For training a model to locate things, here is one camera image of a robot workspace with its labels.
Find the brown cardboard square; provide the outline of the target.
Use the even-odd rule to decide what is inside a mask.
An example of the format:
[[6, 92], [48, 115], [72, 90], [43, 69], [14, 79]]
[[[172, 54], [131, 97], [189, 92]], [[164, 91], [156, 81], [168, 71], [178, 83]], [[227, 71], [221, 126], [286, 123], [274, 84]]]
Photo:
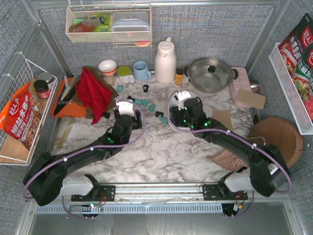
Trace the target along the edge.
[[228, 130], [233, 131], [230, 111], [213, 110], [213, 119], [219, 121]]

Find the white rectangular storage basket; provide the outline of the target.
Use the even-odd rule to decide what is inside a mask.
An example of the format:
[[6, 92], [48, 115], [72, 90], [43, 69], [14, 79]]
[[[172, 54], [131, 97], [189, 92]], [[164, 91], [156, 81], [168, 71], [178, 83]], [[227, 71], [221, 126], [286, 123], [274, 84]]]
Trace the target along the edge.
[[187, 130], [188, 124], [185, 120], [186, 109], [184, 101], [196, 98], [196, 95], [188, 91], [174, 91], [168, 95], [167, 100], [167, 116], [171, 121], [170, 126], [176, 126], [179, 129]]

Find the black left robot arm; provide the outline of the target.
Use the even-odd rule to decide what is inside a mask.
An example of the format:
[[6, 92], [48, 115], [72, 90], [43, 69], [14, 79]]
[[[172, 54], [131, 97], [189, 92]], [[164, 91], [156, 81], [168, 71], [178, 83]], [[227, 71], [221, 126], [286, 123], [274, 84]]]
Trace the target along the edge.
[[97, 161], [113, 157], [129, 145], [133, 130], [141, 129], [141, 113], [119, 114], [114, 125], [91, 144], [66, 154], [43, 153], [26, 174], [23, 192], [29, 192], [39, 206], [60, 196], [73, 201], [96, 201], [104, 196], [103, 186], [90, 174], [70, 177], [73, 172]]

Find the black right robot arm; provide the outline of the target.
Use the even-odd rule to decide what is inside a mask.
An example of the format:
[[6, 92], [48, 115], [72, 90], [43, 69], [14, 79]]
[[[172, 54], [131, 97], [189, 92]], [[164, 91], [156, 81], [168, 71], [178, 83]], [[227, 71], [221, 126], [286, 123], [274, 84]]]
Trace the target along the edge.
[[230, 173], [220, 179], [222, 191], [255, 190], [265, 197], [274, 192], [292, 191], [290, 173], [278, 147], [250, 142], [219, 121], [208, 118], [198, 97], [168, 102], [167, 114], [169, 124], [176, 130], [192, 133], [208, 143], [221, 146], [247, 164], [246, 170]]

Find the striped pink knit cloth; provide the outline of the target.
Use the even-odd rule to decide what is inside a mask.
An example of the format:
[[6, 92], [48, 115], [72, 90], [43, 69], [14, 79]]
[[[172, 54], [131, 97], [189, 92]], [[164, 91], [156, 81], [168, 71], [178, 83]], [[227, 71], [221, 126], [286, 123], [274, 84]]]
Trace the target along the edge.
[[242, 167], [248, 168], [246, 162], [244, 162], [238, 156], [226, 149], [220, 151], [213, 156], [208, 156], [207, 158], [215, 164], [219, 165], [220, 167], [233, 172], [238, 171]]

